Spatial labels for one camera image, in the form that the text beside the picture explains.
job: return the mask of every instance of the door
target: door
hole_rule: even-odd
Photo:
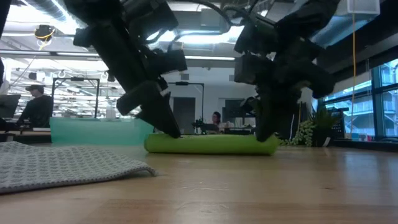
[[[175,97],[173,112],[181,134],[195,134],[192,127],[192,123],[195,122],[195,98]]]

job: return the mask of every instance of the computer monitor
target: computer monitor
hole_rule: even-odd
[[[0,118],[13,118],[20,95],[0,95]]]

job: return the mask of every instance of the gray cloth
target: gray cloth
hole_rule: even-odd
[[[0,194],[102,182],[144,170],[155,175],[144,162],[93,146],[0,143]]]

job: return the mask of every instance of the man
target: man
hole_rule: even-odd
[[[42,85],[31,85],[26,90],[32,94],[34,99],[26,104],[17,124],[22,124],[25,119],[29,119],[33,128],[49,128],[53,110],[53,98],[44,95],[44,87]]]

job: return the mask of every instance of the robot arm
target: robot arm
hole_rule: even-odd
[[[321,48],[307,38],[328,24],[339,1],[309,0],[278,23],[242,9],[212,7],[227,20],[228,27],[235,24],[226,11],[236,11],[243,17],[245,28],[234,49],[244,55],[237,59],[235,81],[256,85],[258,96],[247,100],[244,108],[256,113],[258,141],[265,141],[275,131],[278,120],[283,119],[281,112],[296,105],[303,86],[314,90],[318,97],[333,90],[330,75],[312,63]],[[74,44],[92,45],[109,74],[126,91],[118,100],[118,110],[128,114],[141,106],[138,118],[178,138],[180,131],[169,106],[170,93],[161,74],[186,70],[185,56],[182,50],[171,47],[167,52],[150,50],[146,40],[155,32],[160,37],[178,26],[165,0],[65,0],[65,5],[88,24],[76,32]],[[267,57],[270,53],[275,53],[273,60]]]

